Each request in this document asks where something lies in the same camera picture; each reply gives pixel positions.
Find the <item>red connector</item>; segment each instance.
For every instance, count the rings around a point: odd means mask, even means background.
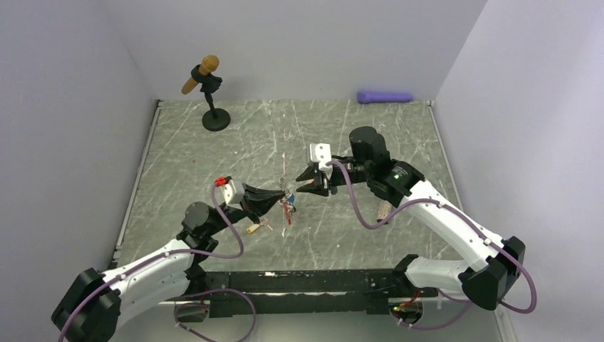
[[[228,183],[231,180],[231,176],[228,177],[218,177],[215,181],[214,184],[217,187],[221,187],[222,185],[225,185],[226,183]]]

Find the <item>wooden microphone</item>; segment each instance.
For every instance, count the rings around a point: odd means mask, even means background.
[[[218,57],[216,57],[214,55],[208,55],[208,56],[205,56],[205,58],[203,59],[202,63],[199,65],[199,68],[197,70],[203,76],[208,76],[209,73],[213,73],[216,71],[219,64],[220,64],[220,61],[218,60]],[[197,86],[196,80],[194,80],[193,78],[189,78],[189,80],[184,84],[184,86],[182,86],[181,92],[186,95],[188,93],[191,93],[191,90],[193,90],[196,86]]]

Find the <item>gray wall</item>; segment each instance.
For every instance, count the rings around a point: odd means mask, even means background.
[[[601,341],[604,3],[490,0],[437,96],[464,208],[527,244],[520,341]],[[510,302],[526,307],[524,281]]]
[[[105,0],[155,96],[210,53],[216,98],[436,97],[486,0]]]
[[[0,5],[0,340],[52,341],[50,315],[115,246],[150,90],[94,0]]]

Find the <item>table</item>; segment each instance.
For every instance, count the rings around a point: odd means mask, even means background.
[[[163,101],[121,244],[120,266],[153,252],[181,230],[189,204],[211,204],[212,181],[231,175],[254,187],[278,189],[306,168],[305,148],[329,143],[332,153],[350,155],[348,133],[373,126],[384,135],[393,158],[416,167],[458,205],[454,183],[433,117],[425,101],[372,103],[354,100],[216,101],[231,113],[231,125],[213,133],[202,127],[207,104]],[[356,185],[360,211],[375,220],[380,200]],[[460,259],[444,240],[409,214],[400,213],[382,229],[369,231],[357,221],[344,188],[337,195],[296,195],[291,225],[275,206],[266,217],[274,228],[253,234],[245,220],[236,224],[245,253],[235,260],[208,258],[207,271],[368,269],[393,267],[406,254],[431,259]],[[216,252],[239,250],[226,229],[214,236]]]

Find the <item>purple tube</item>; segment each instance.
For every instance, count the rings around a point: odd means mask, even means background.
[[[357,93],[357,102],[409,102],[413,100],[413,95],[409,93],[374,93],[371,91],[359,91]]]

